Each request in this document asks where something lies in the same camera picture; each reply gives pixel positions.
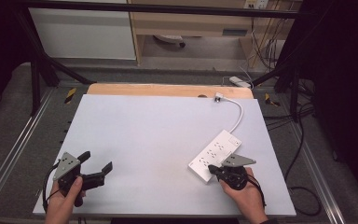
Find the outlet socket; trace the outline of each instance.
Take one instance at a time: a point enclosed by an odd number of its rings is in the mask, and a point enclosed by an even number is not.
[[[255,8],[256,5],[257,5],[257,0],[246,0],[243,8]]]
[[[257,0],[255,9],[266,9],[269,0]]]
[[[222,162],[241,145],[241,141],[226,130],[218,134],[201,153],[188,165],[205,183],[213,177],[208,166],[220,167]]]

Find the white cable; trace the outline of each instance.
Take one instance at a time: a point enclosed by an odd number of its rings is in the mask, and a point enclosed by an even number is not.
[[[241,106],[238,102],[236,102],[236,101],[233,101],[233,100],[228,99],[228,98],[226,98],[226,97],[224,97],[223,99],[225,99],[225,100],[227,100],[227,101],[229,101],[229,102],[231,102],[231,103],[236,104],[237,106],[240,107],[240,110],[241,110],[241,114],[240,114],[240,117],[238,118],[237,123],[236,123],[236,124],[234,125],[234,127],[229,131],[230,133],[232,133],[232,132],[234,132],[234,130],[238,127],[238,125],[240,124],[240,122],[241,122],[241,120],[242,120],[242,117],[243,117],[243,108],[242,108],[242,106]]]
[[[229,131],[229,133],[232,133],[232,132],[234,132],[234,130],[238,127],[238,125],[240,124],[240,122],[241,122],[241,120],[242,120],[242,117],[243,117],[243,107],[242,107],[238,102],[233,101],[233,100],[231,100],[231,99],[228,99],[227,97],[223,96],[222,93],[217,92],[216,95],[215,95],[215,97],[214,97],[214,101],[215,101],[215,102],[220,102],[221,99],[227,100],[227,101],[229,101],[229,102],[231,102],[231,103],[233,103],[233,104],[239,106],[239,107],[240,107],[240,110],[241,110],[241,114],[240,114],[240,117],[238,118],[237,123],[236,123],[236,124],[234,125],[234,127]]]

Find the background furniture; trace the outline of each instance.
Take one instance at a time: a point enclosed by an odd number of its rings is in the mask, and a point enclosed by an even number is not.
[[[191,7],[221,7],[221,8],[248,8],[245,0],[201,0],[201,1],[176,1],[176,0],[128,0],[130,4],[167,5],[167,6],[191,6]],[[269,0],[266,9],[296,11],[302,1],[277,1]],[[255,38],[260,48],[264,48],[267,41],[274,36],[278,19],[271,18],[245,18],[213,15],[184,15],[184,14],[160,14],[131,12],[131,29],[135,53],[138,63],[142,62],[142,49],[145,35],[182,35],[182,36],[213,36],[213,37],[237,37],[246,57],[256,54],[252,43],[252,20],[255,25]],[[278,28],[275,38],[284,40],[294,20],[286,20]],[[252,58],[250,66],[259,63],[258,58]]]
[[[87,2],[127,3],[126,0]],[[31,8],[30,12],[43,47],[53,58],[136,60],[126,12],[46,8]]]

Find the wall outlet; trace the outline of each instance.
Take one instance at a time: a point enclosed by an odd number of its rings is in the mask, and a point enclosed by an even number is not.
[[[266,9],[269,0],[257,0],[255,9]]]
[[[243,8],[255,8],[255,5],[257,5],[257,0],[246,0]]]

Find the wooden edge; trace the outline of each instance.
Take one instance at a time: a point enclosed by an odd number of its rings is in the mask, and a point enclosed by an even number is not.
[[[87,94],[99,95],[142,95],[142,96],[187,96],[212,98],[217,92],[228,98],[253,99],[252,91],[240,87],[160,85],[160,84],[113,84],[95,83]]]

